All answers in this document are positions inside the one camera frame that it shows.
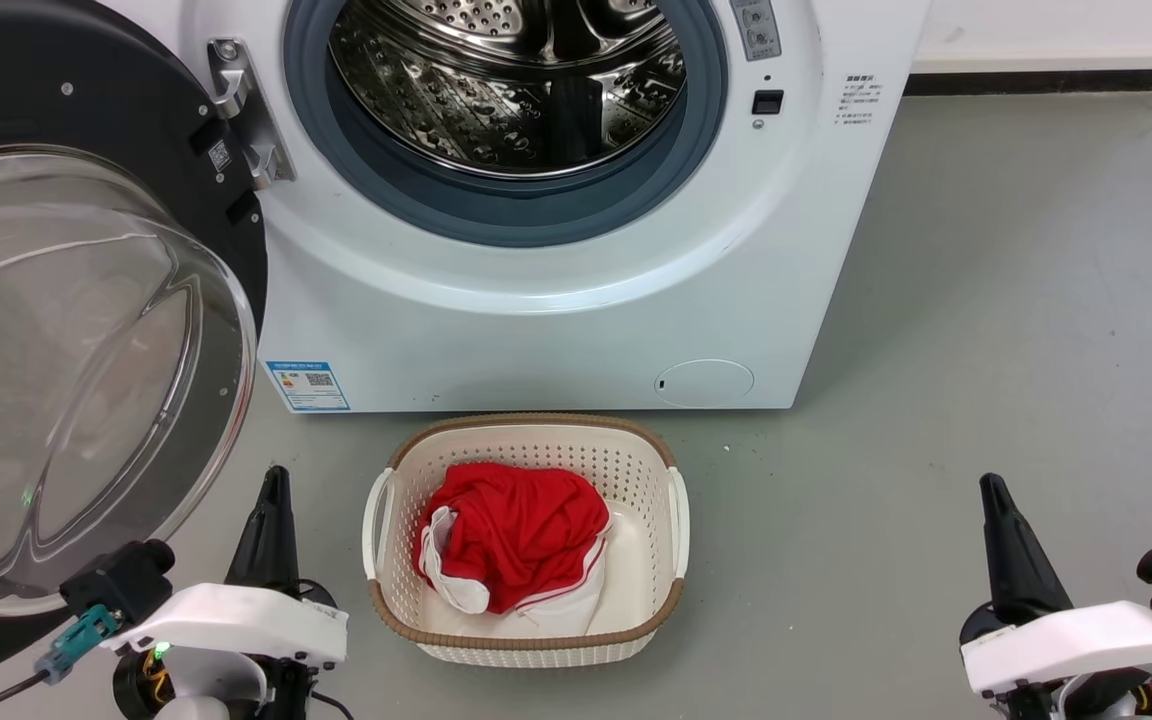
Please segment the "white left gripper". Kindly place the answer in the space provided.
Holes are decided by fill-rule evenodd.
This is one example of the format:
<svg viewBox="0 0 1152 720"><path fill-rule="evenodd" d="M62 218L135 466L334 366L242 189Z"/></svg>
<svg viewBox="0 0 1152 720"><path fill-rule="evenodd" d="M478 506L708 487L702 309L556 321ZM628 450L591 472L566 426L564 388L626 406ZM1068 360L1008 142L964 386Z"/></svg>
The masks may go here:
<svg viewBox="0 0 1152 720"><path fill-rule="evenodd" d="M200 583L174 593L141 624L101 642L109 651L142 652L168 643L306 666L347 660L346 611L301 600L300 561L291 507L291 473L270 467L244 523L225 583Z"/></svg>

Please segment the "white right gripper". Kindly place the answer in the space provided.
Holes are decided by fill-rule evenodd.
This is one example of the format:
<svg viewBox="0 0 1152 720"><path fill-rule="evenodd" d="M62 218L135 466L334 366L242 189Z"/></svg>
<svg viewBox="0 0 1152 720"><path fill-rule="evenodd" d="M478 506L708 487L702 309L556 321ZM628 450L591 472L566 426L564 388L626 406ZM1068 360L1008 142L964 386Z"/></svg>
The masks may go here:
<svg viewBox="0 0 1152 720"><path fill-rule="evenodd" d="M1074 609L1059 574L998 473L979 480L993 614L1005 626L961 646L975 694L1152 665L1152 609L1116 601Z"/></svg>

